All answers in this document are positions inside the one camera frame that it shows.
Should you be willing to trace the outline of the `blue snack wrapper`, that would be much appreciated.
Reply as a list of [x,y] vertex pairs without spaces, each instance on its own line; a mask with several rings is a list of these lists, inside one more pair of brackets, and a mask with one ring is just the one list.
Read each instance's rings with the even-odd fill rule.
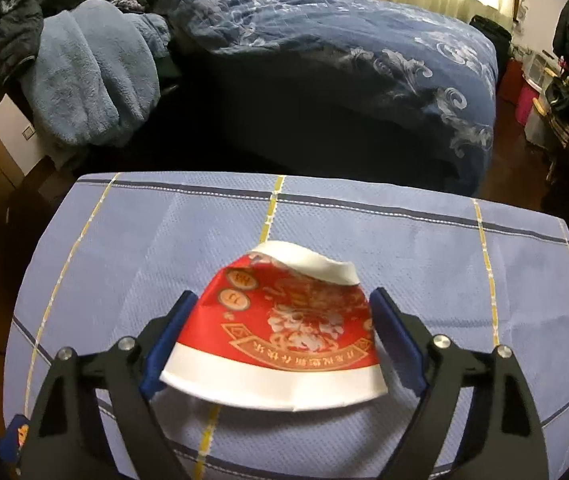
[[22,414],[16,414],[0,438],[0,458],[3,462],[15,465],[22,452],[22,447],[30,429],[30,420]]

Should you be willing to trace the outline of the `red white paper cup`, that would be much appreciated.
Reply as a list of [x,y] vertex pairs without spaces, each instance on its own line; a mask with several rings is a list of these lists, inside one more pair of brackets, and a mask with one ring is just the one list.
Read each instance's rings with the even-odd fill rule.
[[190,396],[260,411],[332,410],[387,393],[354,264],[278,240],[216,273],[160,377]]

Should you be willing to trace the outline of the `light blue checked tablecloth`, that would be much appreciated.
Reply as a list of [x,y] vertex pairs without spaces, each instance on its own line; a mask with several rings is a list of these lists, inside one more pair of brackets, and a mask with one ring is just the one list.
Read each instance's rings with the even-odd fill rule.
[[[367,294],[461,348],[510,347],[541,419],[550,479],[569,468],[569,228],[537,211],[382,183],[271,174],[90,174],[72,186],[38,242],[12,314],[4,421],[30,418],[56,352],[109,349],[201,295],[218,270],[264,240],[356,266]],[[214,322],[230,350],[305,362],[301,351],[346,342],[335,295],[267,292],[257,330],[249,309]],[[181,464],[196,479],[375,479],[419,399],[377,339],[388,393],[348,408],[278,413],[214,408],[167,387],[153,401]]]

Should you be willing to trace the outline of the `pink storage box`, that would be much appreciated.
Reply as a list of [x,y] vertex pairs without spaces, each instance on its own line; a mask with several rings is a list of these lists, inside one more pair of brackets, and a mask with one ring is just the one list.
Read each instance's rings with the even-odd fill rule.
[[531,109],[534,106],[534,99],[539,98],[539,89],[532,86],[527,80],[524,80],[519,90],[519,97],[517,98],[515,107],[515,120],[521,125],[525,126]]

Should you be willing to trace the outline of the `light blue fleece blanket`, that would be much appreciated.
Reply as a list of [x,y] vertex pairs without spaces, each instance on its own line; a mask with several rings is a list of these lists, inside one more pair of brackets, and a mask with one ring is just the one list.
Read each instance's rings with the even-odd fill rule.
[[155,13],[123,13],[86,0],[44,21],[22,92],[41,138],[66,148],[124,144],[161,97],[170,28]]

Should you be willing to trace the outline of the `black suitcase by window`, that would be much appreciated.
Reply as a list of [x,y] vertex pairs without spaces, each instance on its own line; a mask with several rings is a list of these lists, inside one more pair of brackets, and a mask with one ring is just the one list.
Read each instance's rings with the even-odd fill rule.
[[471,18],[470,25],[485,35],[496,50],[498,65],[497,86],[500,86],[501,80],[507,71],[512,35],[498,23],[478,14]]

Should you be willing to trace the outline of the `blue floral bed duvet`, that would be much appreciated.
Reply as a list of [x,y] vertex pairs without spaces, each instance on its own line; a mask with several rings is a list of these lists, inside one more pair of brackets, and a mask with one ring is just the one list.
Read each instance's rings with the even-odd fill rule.
[[381,141],[399,177],[472,195],[490,165],[496,50],[455,18],[380,0],[154,0],[177,32],[280,84],[318,122]]

